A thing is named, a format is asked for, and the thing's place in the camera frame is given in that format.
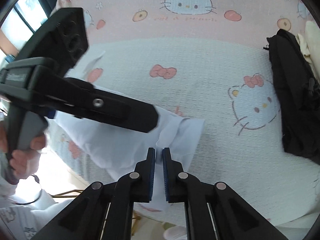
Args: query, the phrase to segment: beige cloth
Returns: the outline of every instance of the beige cloth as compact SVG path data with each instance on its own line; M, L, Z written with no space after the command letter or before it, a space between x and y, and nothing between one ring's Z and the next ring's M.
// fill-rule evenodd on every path
M320 82L320 29L313 21L306 22L305 37L296 35L300 50L310 64L315 78Z

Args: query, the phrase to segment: hand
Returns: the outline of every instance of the hand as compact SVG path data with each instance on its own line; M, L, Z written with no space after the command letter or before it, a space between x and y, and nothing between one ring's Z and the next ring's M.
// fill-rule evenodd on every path
M40 153L37 150L41 150L45 145L46 138L42 134L31 141L29 150L14 150L12 152L10 165L14 169L13 174L17 179L26 179L38 170ZM7 135L3 121L0 122L0 150L5 153L8 151Z

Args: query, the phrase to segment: silver screw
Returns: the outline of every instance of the silver screw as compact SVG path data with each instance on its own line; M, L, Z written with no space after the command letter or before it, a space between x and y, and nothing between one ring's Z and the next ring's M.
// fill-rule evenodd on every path
M140 176L140 174L137 173L137 172L131 172L130 173L130 178L131 179L137 179L137 178L139 178L139 176Z
M188 173L180 172L180 173L178 174L178 177L179 177L180 179L186 179L186 178L188 177Z
M221 189L221 190L224 190L224 189L226 189L227 188L227 185L226 184L224 184L223 182L219 182L219 183L217 183L217 189Z
M103 106L103 100L100 98L96 98L95 100L93 100L93 105L95 107L101 107Z
M102 186L101 182L98 182L98 181L92 183L92 185L91 185L91 187L93 189L99 189L99 188L101 188L101 186Z

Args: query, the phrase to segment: yellow ear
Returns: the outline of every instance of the yellow ear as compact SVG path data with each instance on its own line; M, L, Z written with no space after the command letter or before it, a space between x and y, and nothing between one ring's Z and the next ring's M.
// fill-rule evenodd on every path
M233 90L232 95L233 95L234 97L237 97L238 94L239 94L239 91L238 91L238 90Z

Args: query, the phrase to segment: hello kitty bed sheet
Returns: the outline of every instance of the hello kitty bed sheet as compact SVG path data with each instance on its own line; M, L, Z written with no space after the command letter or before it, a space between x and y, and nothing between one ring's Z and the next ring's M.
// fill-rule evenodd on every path
M303 33L300 0L58 0L82 7L89 50L70 75L205 119L188 172L224 181L274 225L317 203L320 167L284 153L266 37ZM185 224L184 210L136 208Z

